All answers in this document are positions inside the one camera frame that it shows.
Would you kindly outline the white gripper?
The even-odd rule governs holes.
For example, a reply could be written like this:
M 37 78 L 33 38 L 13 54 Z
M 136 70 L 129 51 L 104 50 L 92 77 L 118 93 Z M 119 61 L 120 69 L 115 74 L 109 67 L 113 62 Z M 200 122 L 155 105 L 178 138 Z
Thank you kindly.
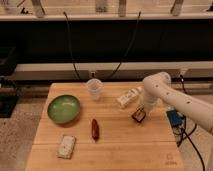
M 139 97 L 139 106 L 143 108 L 144 112 L 149 115 L 150 112 L 154 109 L 156 106 L 157 99 L 152 97 L 146 97 L 144 95 L 141 95 Z

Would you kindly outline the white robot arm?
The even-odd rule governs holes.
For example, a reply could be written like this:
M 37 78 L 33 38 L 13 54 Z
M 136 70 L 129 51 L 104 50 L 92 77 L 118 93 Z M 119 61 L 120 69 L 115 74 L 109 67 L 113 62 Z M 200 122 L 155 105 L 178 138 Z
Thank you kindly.
M 157 100 L 161 99 L 213 135 L 212 104 L 173 89 L 171 77 L 166 72 L 147 76 L 142 83 L 142 106 L 147 113 L 150 113 Z

